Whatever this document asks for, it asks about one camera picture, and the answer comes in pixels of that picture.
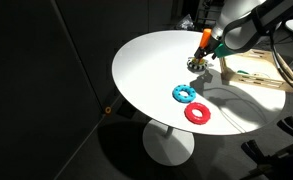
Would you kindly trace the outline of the teal black gripper body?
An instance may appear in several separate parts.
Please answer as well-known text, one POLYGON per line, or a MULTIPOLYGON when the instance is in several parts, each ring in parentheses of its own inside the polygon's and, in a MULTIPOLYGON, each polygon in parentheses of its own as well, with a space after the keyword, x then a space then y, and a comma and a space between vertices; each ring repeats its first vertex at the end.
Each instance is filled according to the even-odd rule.
POLYGON ((214 39, 211 36, 207 46, 202 49, 203 51, 207 51, 209 54, 211 54, 212 59, 223 58, 234 54, 234 51, 231 51, 223 43, 221 43, 219 40, 214 39))

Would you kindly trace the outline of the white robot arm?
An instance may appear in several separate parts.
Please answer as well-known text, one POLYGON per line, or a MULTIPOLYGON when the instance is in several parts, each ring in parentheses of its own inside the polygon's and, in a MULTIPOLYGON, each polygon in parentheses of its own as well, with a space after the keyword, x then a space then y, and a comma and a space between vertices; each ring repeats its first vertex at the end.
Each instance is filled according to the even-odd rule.
POLYGON ((208 44, 194 57, 218 56, 220 44, 230 53, 246 52, 292 14, 293 0, 226 0, 208 44))

